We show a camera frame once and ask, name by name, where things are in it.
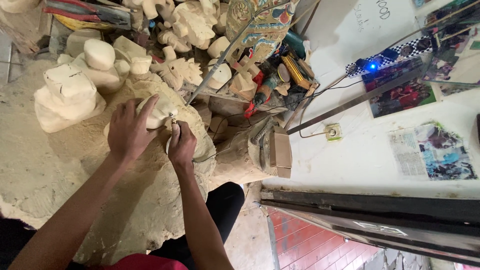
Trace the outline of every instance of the sanding disc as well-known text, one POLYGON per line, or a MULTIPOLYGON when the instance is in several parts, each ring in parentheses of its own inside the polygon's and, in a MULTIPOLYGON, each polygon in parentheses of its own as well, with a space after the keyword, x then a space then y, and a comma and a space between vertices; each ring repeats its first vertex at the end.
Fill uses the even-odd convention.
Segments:
POLYGON ((276 70, 278 72, 278 76, 280 77, 280 80, 282 80, 285 83, 290 81, 290 73, 288 73, 288 69, 283 63, 280 63, 276 70))

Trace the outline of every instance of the metal ruler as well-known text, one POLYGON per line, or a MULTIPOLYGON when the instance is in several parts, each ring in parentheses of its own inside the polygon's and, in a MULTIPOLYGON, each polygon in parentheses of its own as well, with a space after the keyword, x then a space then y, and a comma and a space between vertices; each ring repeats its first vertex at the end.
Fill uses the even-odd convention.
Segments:
POLYGON ((421 75, 420 68, 415 69, 413 71, 410 71, 408 73, 405 73, 403 76, 398 77, 398 78, 396 78, 396 79, 394 79, 394 80, 392 80, 392 81, 390 81, 390 82, 388 82, 388 83, 386 83, 386 84, 384 84, 384 85, 382 85, 382 86, 380 86, 380 87, 378 87, 378 88, 376 88, 376 89, 374 89, 374 90, 372 90, 368 93, 365 93, 365 94, 359 96, 358 98, 354 98, 351 101, 348 101, 348 102, 336 107, 335 109, 329 110, 328 112, 326 112, 324 114, 321 114, 321 115, 319 115, 319 116, 317 116, 317 117, 315 117, 311 120, 308 120, 305 123, 302 123, 302 124, 300 124, 296 127, 293 127, 291 129, 287 130, 287 134, 288 135, 294 134, 295 132, 298 132, 298 131, 300 131, 304 128, 307 128, 307 127, 309 127, 313 124, 316 124, 316 123, 318 123, 320 121, 323 121, 327 118, 330 118, 330 117, 332 117, 336 114, 339 114, 339 113, 341 113, 341 112, 343 112, 347 109, 350 109, 354 106, 357 106, 362 102, 365 102, 369 99, 372 99, 376 96, 379 96, 379 95, 385 93, 386 91, 391 90, 392 88, 394 88, 396 86, 399 86, 401 84, 404 84, 408 81, 411 81, 411 80, 419 77, 420 75, 421 75))

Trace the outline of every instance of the black and white checkered pattern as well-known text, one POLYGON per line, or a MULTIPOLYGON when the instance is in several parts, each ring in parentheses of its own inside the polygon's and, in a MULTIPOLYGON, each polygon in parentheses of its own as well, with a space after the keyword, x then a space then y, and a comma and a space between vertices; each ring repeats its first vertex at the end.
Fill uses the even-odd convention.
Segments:
MULTIPOLYGON (((400 55, 400 51, 402 50, 402 48, 405 46, 405 45, 411 45, 413 47, 413 52, 411 54, 409 54, 407 57, 405 57, 403 60, 401 61, 397 61, 396 59, 395 60, 390 60, 386 57, 384 57, 384 62, 378 67, 378 69, 383 69, 383 68, 386 68, 386 67, 389 67, 389 66, 393 66, 395 64, 398 64, 400 62, 404 62, 404 61, 408 61, 410 59, 413 59, 413 58, 416 58, 416 57, 419 57, 420 55, 424 55, 424 54, 428 54, 428 53, 431 53, 433 51, 433 48, 432 48, 432 45, 430 44, 430 47, 428 47, 427 49, 425 50, 422 50, 422 51, 419 51, 416 49, 417 47, 417 43, 419 40, 421 39, 424 39, 424 38, 428 38, 428 36, 424 36, 424 37, 420 37, 420 38, 417 38, 415 40, 412 40, 410 42, 407 42, 405 44, 402 44, 400 46, 397 46, 397 47, 394 47, 392 48, 393 50, 395 50, 398 55, 400 55)), ((374 56, 370 56, 368 58, 366 58, 367 61, 371 61, 374 57, 374 56)), ((351 65, 354 65, 355 63, 351 63, 351 64, 348 64, 346 67, 345 67, 345 72, 347 73, 348 77, 349 78, 355 78, 355 77, 358 77, 358 76, 361 76, 361 75, 364 75, 364 74, 367 74, 367 73, 370 73, 369 71, 367 70, 364 70, 360 67, 358 67, 358 70, 357 72, 355 72, 354 74, 348 74, 348 68, 351 66, 351 65)))

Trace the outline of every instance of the metal rod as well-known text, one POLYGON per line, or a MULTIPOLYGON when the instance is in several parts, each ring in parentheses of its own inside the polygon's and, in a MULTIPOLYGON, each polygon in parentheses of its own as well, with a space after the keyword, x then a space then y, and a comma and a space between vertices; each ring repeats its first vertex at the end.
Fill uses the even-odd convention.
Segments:
POLYGON ((372 90, 372 91, 370 91, 366 94, 363 94, 363 95, 361 95, 357 98, 354 98, 351 101, 348 101, 348 102, 336 107, 335 109, 329 110, 328 112, 323 113, 323 114, 321 114, 321 115, 319 115, 319 116, 317 116, 317 117, 315 117, 311 120, 308 120, 307 122, 305 122, 303 124, 300 124, 296 127, 293 127, 291 129, 289 129, 287 131, 287 134, 288 135, 294 134, 295 132, 298 132, 298 131, 300 131, 304 128, 307 128, 307 127, 309 127, 313 124, 316 124, 320 121, 323 121, 323 120, 325 120, 329 117, 332 117, 332 116, 334 116, 338 113, 341 113, 341 112, 343 112, 347 109, 350 109, 353 106, 356 106, 356 105, 358 105, 358 104, 360 104, 364 101, 367 101, 367 100, 369 100, 371 98, 374 98, 374 97, 376 97, 380 94, 383 94, 384 92, 386 92, 388 90, 391 90, 395 86, 399 86, 403 83, 411 81, 411 80, 417 78, 420 74, 421 74, 421 71, 420 71, 419 68, 416 69, 416 70, 413 70, 413 71, 411 71, 411 72, 409 72, 409 73, 407 73, 407 74, 405 74, 401 77, 398 77, 398 78, 396 78, 396 79, 394 79, 394 80, 392 80, 392 81, 390 81, 390 82, 388 82, 388 83, 386 83, 386 84, 384 84, 384 85, 382 85, 382 86, 380 86, 380 87, 378 87, 378 88, 376 88, 376 89, 374 89, 374 90, 372 90))
POLYGON ((253 21, 255 20, 256 17, 258 17, 260 14, 264 13, 265 11, 269 11, 271 9, 274 9, 276 7, 279 7, 279 6, 283 6, 285 4, 288 4, 290 3, 291 0, 288 0, 286 2, 282 2, 282 3, 279 3, 279 4, 276 4, 276 5, 273 5, 271 7, 268 7, 266 9, 263 9, 259 12, 257 12, 249 21, 248 23, 239 31, 239 33, 231 40, 230 42, 230 45, 225 49, 225 51, 222 53, 222 55, 220 55, 220 58, 218 58, 218 61, 215 63, 215 65, 212 67, 212 69, 207 73, 207 75, 205 76, 204 80, 200 83, 200 85, 197 87, 197 89, 195 89, 195 91, 192 93, 192 95, 190 96, 190 98, 188 99, 187 103, 185 104, 186 106, 188 106, 192 101, 193 99, 198 95, 198 93, 200 93, 200 91, 203 89, 203 87, 207 84, 207 82, 210 80, 210 78, 212 78, 213 74, 215 73, 215 71, 220 67, 220 65, 223 63, 223 60, 225 60, 225 58, 227 57, 227 54, 228 52, 230 52, 230 50, 232 49, 233 45, 237 42, 237 40, 240 38, 241 35, 243 35, 243 33, 245 32, 245 30, 247 30, 247 28, 253 23, 253 21))

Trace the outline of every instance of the cardboard piece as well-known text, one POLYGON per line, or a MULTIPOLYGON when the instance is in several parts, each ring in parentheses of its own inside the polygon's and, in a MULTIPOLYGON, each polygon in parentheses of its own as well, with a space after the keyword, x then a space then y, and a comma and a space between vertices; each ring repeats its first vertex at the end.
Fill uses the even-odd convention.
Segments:
POLYGON ((292 149, 285 129, 274 126, 270 133, 270 167, 275 167, 278 177, 290 178, 292 170, 292 149))

